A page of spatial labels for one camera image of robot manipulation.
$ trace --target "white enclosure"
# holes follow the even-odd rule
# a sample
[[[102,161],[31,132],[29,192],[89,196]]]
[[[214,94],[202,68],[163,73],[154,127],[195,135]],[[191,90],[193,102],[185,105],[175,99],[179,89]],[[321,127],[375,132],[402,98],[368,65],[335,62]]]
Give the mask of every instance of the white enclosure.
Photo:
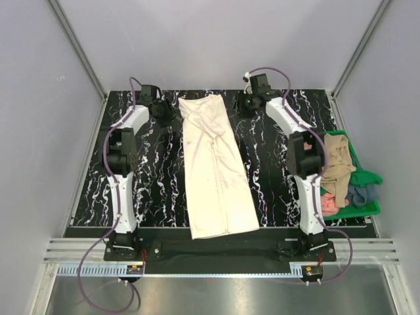
[[[29,314],[49,241],[68,223],[103,92],[127,90],[129,76],[162,89],[240,89],[261,66],[283,70],[296,89],[341,86],[332,102],[364,167],[384,178],[377,219],[418,301],[419,12],[415,0],[2,1],[0,314]],[[370,250],[366,242],[356,246]],[[398,260],[392,241],[381,242],[384,261],[390,251]]]
[[[45,1],[0,6],[0,313],[21,315],[67,223],[100,98]]]
[[[420,309],[420,2],[395,1],[339,95],[364,167],[383,175],[381,231],[391,237]]]
[[[61,0],[105,90],[238,89],[281,68],[301,89],[337,84],[380,0]],[[285,87],[276,76],[275,87]]]

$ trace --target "blue cloth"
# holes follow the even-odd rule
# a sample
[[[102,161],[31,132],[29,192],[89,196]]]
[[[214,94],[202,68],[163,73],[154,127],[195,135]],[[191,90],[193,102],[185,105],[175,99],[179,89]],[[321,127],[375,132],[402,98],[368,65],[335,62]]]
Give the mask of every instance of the blue cloth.
[[[349,184],[346,199],[349,202],[348,205],[354,205],[357,208],[361,208],[369,202],[379,199],[379,194],[373,184],[364,187],[357,187]]]

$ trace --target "black marbled mat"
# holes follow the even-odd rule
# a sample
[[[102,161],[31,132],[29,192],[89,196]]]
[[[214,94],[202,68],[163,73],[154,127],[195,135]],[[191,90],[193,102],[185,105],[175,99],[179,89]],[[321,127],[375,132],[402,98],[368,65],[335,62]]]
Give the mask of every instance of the black marbled mat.
[[[136,136],[139,165],[133,179],[133,205],[140,226],[189,226],[184,187],[182,120],[178,97],[196,99],[221,94],[236,136],[261,226],[297,226],[299,197],[293,176],[285,166],[287,139],[263,110],[252,119],[235,109],[237,91],[164,91],[178,118],[161,128],[151,119]],[[290,106],[312,126],[336,129],[324,90],[292,90]],[[110,126],[131,105],[131,93],[112,91],[101,126]],[[71,226],[111,226],[112,201],[106,172],[96,159],[97,146],[87,171]],[[364,218],[336,220],[332,225],[365,225]]]

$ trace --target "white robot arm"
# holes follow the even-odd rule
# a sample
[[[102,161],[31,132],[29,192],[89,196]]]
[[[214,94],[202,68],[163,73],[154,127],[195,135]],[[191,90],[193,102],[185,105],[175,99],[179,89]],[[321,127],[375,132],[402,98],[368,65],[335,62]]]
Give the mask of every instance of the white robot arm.
[[[328,239],[321,224],[323,217],[319,174],[325,158],[322,147],[308,132],[312,127],[291,109],[286,99],[271,89],[265,74],[251,76],[246,73],[243,78],[247,86],[244,92],[238,95],[240,111],[252,113],[255,109],[265,106],[266,114],[279,125],[288,138],[286,163],[296,180],[301,204],[301,249],[308,252],[327,246]]]
[[[133,175],[138,165],[135,135],[150,117],[155,118],[157,124],[165,126],[174,116],[171,105],[167,100],[161,99],[161,92],[156,86],[143,85],[136,103],[136,106],[129,107],[127,113],[119,121],[111,127],[104,127],[98,135],[98,143],[102,146],[98,150],[99,160],[104,166],[102,152],[103,145],[106,145],[106,159],[113,173],[113,176],[107,175],[112,197],[113,226],[119,217],[118,225],[107,243],[107,250],[109,249],[107,252],[113,254],[109,260],[114,260],[119,251],[121,257],[126,257],[130,252],[140,253],[137,248],[140,242],[137,240],[132,189]],[[118,127],[105,143],[106,135],[115,126]]]
[[[292,113],[295,118],[299,121],[297,123],[290,115]],[[285,106],[282,106],[282,98],[273,98],[266,104],[266,114],[271,117],[289,138],[293,133],[304,133],[306,132],[301,126],[306,125],[311,128],[309,124],[304,122],[289,106],[285,101]],[[313,189],[312,180],[316,178],[318,174],[307,175],[305,179],[299,175],[294,175],[297,189],[299,193],[299,201],[301,203],[301,222],[300,228],[305,234],[318,234],[324,231],[324,228],[315,217],[315,210],[313,200]],[[320,193],[321,178],[317,178],[316,185],[316,206],[321,209],[321,193]]]

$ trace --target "beige garment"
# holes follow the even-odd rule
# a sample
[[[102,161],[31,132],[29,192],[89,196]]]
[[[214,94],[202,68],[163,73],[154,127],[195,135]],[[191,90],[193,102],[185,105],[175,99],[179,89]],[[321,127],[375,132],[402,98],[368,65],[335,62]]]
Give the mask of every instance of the beige garment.
[[[348,140],[343,135],[326,134],[324,142],[328,153],[328,168],[322,175],[321,187],[335,196],[338,208],[343,208],[346,206],[350,174],[356,170],[348,150]]]
[[[223,98],[179,98],[192,238],[257,230],[259,223]]]

